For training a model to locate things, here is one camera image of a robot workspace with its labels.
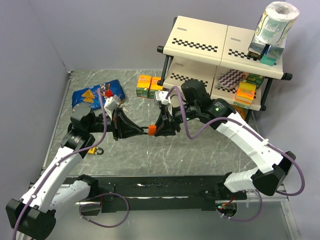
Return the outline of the orange padlock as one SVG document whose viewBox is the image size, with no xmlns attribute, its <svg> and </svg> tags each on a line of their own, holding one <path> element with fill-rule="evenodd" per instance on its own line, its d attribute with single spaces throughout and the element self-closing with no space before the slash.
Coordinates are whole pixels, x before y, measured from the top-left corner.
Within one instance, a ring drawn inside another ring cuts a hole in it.
<svg viewBox="0 0 320 240">
<path fill-rule="evenodd" d="M 157 131 L 157 126 L 156 125 L 149 125 L 148 126 L 148 135 L 149 136 L 154 136 Z"/>
</svg>

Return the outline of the black-headed keys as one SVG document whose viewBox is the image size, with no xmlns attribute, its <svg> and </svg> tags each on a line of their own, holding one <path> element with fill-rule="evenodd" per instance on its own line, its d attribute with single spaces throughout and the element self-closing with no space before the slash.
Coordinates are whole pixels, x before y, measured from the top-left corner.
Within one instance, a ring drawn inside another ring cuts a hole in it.
<svg viewBox="0 0 320 240">
<path fill-rule="evenodd" d="M 141 127 L 140 130 L 141 130 L 143 135 L 148 135 L 149 134 L 149 128 L 147 126 Z"/>
</svg>

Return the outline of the yellow padlock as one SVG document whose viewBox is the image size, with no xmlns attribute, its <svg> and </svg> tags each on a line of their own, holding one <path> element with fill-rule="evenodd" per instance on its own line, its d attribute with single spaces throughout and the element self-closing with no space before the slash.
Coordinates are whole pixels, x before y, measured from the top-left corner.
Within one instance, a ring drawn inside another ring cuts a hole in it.
<svg viewBox="0 0 320 240">
<path fill-rule="evenodd" d="M 104 153 L 104 150 L 98 146 L 92 147 L 87 151 L 88 154 L 91 155 L 102 155 Z"/>
</svg>

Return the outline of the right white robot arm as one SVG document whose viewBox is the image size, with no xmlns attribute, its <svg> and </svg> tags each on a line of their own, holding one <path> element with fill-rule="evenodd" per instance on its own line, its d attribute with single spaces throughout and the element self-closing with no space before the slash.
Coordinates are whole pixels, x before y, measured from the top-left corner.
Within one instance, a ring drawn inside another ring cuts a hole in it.
<svg viewBox="0 0 320 240">
<path fill-rule="evenodd" d="M 257 190 L 266 196 L 273 196 L 288 175 L 294 155 L 282 152 L 260 136 L 225 100 L 211 99 L 204 83 L 191 79 L 180 88 L 174 86 L 179 106 L 173 107 L 171 91 L 158 91 L 154 101 L 160 108 L 155 126 L 149 128 L 149 135 L 174 136 L 183 124 L 189 139 L 188 120 L 199 119 L 205 126 L 218 131 L 235 143 L 256 164 L 256 167 L 242 172 L 226 173 L 218 193 L 223 199 L 230 199 L 239 191 Z"/>
</svg>

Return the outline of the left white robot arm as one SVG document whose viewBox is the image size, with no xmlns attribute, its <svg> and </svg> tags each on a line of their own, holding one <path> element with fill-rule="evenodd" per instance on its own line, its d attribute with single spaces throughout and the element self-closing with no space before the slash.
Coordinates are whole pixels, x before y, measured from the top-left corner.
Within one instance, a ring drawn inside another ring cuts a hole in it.
<svg viewBox="0 0 320 240">
<path fill-rule="evenodd" d="M 116 140 L 145 134 L 144 127 L 132 122 L 118 106 L 103 108 L 97 116 L 89 104 L 79 103 L 73 108 L 70 121 L 69 130 L 47 169 L 19 200 L 11 199 L 5 207 L 14 240 L 18 232 L 45 240 L 65 209 L 82 199 L 93 201 L 98 197 L 99 181 L 85 174 L 68 188 L 59 190 L 89 149 L 102 142 L 95 140 L 94 133 L 105 136 L 111 132 Z"/>
</svg>

